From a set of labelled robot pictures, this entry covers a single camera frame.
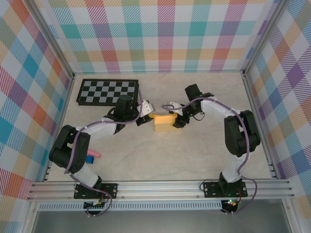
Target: purple cable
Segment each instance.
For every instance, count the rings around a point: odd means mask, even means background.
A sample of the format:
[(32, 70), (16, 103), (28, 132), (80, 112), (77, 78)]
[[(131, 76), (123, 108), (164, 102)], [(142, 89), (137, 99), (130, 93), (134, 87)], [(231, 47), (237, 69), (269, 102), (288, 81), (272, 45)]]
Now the purple cable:
[(87, 127), (90, 127), (92, 125), (96, 125), (96, 124), (99, 124), (99, 123), (111, 123), (111, 124), (120, 124), (120, 125), (126, 125), (126, 124), (130, 124), (130, 123), (133, 123), (135, 121), (138, 120), (138, 118), (140, 117), (140, 114), (141, 114), (141, 111), (142, 111), (142, 96), (141, 96), (141, 92), (140, 90), (138, 90), (138, 96), (139, 96), (139, 99), (140, 99), (140, 110), (139, 110), (139, 114), (137, 115), (137, 117), (134, 119), (134, 120), (131, 120), (131, 121), (126, 121), (126, 122), (118, 122), (118, 121), (109, 121), (109, 120), (99, 120), (99, 121), (95, 121), (93, 123), (90, 123), (86, 126), (84, 126), (82, 129), (79, 130), (79, 132), (77, 133), (77, 135), (75, 136), (74, 138), (74, 141), (73, 141), (73, 145), (72, 145), (72, 151), (71, 151), (71, 156), (70, 156), (70, 160), (69, 160), (69, 163), (67, 165), (67, 168), (64, 172), (64, 174), (67, 174), (69, 172), (69, 169), (72, 165), (72, 161), (73, 161), (73, 158), (74, 158), (74, 153), (75, 153), (75, 150), (76, 150), (76, 144), (77, 144), (77, 140), (78, 140), (78, 137), (80, 135), (80, 133), (85, 130)]
[(251, 178), (248, 178), (248, 177), (245, 177), (241, 174), (241, 169), (242, 167), (246, 164), (248, 158), (249, 158), (249, 154), (250, 154), (250, 146), (249, 146), (249, 138), (248, 138), (248, 133), (247, 133), (247, 130), (246, 130), (246, 126), (242, 120), (242, 118), (239, 116), (239, 114), (234, 111), (233, 109), (231, 109), (230, 107), (228, 107), (227, 105), (219, 102), (218, 100), (214, 100), (212, 98), (206, 98), (206, 97), (198, 97), (198, 98), (195, 98), (193, 100), (191, 100), (189, 103), (187, 103), (186, 105), (182, 106), (182, 107), (179, 107), (179, 108), (169, 108), (169, 107), (173, 107), (171, 104), (164, 104), (162, 105), (162, 108), (165, 109), (165, 110), (181, 110), (183, 108), (186, 108), (187, 106), (189, 106), (190, 104), (192, 104), (193, 102), (197, 101), (197, 100), (207, 100), (207, 101), (210, 101), (210, 102), (215, 102), (217, 103), (218, 105), (222, 106), (223, 108), (231, 111), (240, 121), (241, 125), (242, 125), (242, 128), (244, 130), (244, 134), (245, 134), (245, 140), (246, 140), (246, 157), (245, 157), (245, 160), (243, 161), (243, 163), (239, 166), (238, 168), (238, 174), (240, 175), (240, 177), (242, 177), (243, 179), (245, 180), (249, 180), (249, 181), (252, 181), (254, 184), (255, 184), (255, 191), (254, 191), (254, 194), (251, 198), (251, 200), (248, 202), (248, 204), (246, 206), (244, 206), (242, 209), (239, 209), (237, 210), (235, 213), (239, 213), (241, 212), (242, 210), (244, 210), (246, 207), (248, 207), (250, 205), (250, 203), (254, 200), (256, 194), (257, 194), (257, 189), (258, 189), (258, 185), (257, 185), (257, 182), (254, 180), (254, 179), (251, 179)]
[(90, 187), (90, 186), (87, 186), (86, 184), (84, 184), (84, 183), (82, 183), (81, 181), (79, 181), (74, 175), (70, 175), (70, 177), (71, 177), (74, 181), (79, 182), (79, 183), (80, 183), (82, 186), (84, 186), (85, 188), (88, 188), (88, 189), (90, 189), (90, 190), (93, 190), (93, 191), (96, 191), (96, 192), (99, 192), (99, 193), (103, 193), (103, 194), (107, 195), (107, 196), (109, 197), (109, 199), (110, 199), (110, 203), (109, 203), (109, 205), (107, 206), (107, 208), (104, 209), (104, 210), (102, 210), (102, 211), (100, 211), (100, 212), (99, 212), (98, 214), (96, 214), (96, 215), (91, 215), (91, 214), (88, 212), (88, 210), (89, 210), (90, 207), (88, 207), (88, 208), (86, 209), (86, 213), (88, 214), (88, 216), (97, 217), (97, 216), (103, 215), (104, 213), (106, 213), (106, 212), (108, 211), (108, 209), (109, 209), (109, 208), (111, 207), (111, 205), (112, 205), (112, 197), (111, 197), (111, 195), (110, 195), (109, 193), (107, 193), (107, 192), (105, 192), (105, 191), (102, 191), (102, 190), (100, 190), (100, 189), (96, 189), (96, 188), (92, 188), (92, 187)]

